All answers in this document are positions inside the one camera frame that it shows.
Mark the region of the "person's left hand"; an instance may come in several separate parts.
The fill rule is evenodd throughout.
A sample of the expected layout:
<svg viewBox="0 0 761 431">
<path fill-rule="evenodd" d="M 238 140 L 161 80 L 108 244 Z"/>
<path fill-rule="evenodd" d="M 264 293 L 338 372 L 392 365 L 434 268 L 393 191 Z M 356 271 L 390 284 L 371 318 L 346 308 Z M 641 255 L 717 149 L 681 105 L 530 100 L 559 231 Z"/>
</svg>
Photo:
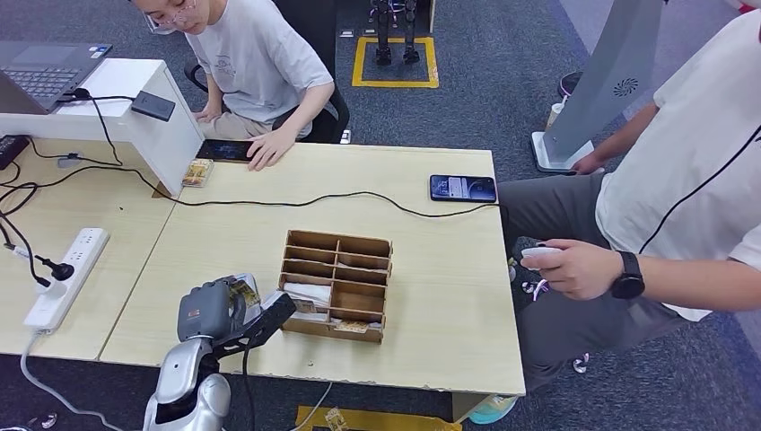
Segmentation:
<svg viewBox="0 0 761 431">
<path fill-rule="evenodd" d="M 281 127 L 251 138 L 247 152 L 247 156 L 251 158 L 248 163 L 248 170 L 258 172 L 273 166 L 291 149 L 297 137 L 298 131 Z"/>
<path fill-rule="evenodd" d="M 526 260 L 557 292 L 574 300 L 591 300 L 605 294 L 623 274 L 617 251 L 576 240 L 554 239 L 541 243 L 558 251 Z"/>
</svg>

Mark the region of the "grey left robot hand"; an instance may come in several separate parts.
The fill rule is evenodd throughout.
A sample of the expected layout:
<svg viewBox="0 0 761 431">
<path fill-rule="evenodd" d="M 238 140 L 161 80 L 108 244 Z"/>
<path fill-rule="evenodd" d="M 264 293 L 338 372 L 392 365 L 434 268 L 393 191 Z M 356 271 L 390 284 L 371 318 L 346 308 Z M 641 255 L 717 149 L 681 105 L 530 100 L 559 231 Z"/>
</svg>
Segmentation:
<svg viewBox="0 0 761 431">
<path fill-rule="evenodd" d="M 206 337 L 223 341 L 244 329 L 262 313 L 255 278 L 241 273 L 192 288 L 180 299 L 179 341 Z"/>
</svg>

